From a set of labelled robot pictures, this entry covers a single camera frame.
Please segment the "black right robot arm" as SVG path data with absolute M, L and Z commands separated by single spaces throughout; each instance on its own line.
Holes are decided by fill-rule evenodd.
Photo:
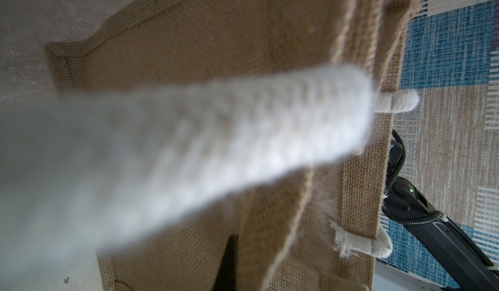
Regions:
M 382 213 L 409 231 L 459 285 L 458 290 L 498 290 L 498 268 L 460 226 L 434 208 L 400 176 L 405 145 L 392 131 Z

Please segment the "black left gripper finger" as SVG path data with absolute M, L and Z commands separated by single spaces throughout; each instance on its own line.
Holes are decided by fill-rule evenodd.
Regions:
M 239 235 L 229 236 L 212 291 L 237 290 L 238 239 Z

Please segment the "burlap tote bag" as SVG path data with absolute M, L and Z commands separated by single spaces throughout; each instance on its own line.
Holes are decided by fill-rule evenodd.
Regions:
M 371 290 L 421 0 L 1 0 L 1 289 Z

